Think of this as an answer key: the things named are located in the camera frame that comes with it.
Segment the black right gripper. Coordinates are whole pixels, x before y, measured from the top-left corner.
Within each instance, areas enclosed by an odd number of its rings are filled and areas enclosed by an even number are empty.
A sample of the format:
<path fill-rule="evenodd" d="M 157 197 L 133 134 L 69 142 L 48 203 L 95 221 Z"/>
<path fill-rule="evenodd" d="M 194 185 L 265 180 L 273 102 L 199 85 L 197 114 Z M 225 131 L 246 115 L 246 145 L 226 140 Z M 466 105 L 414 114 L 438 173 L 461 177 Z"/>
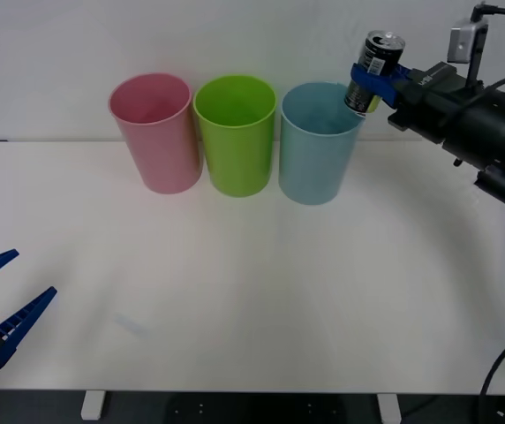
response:
<path fill-rule="evenodd" d="M 395 109 L 388 117 L 391 126 L 412 130 L 431 142 L 446 139 L 449 115 L 485 87 L 482 80 L 468 83 L 455 66 L 444 62 L 426 71 L 397 64 L 386 76 L 368 73 L 361 64 L 354 64 L 350 76 Z"/>

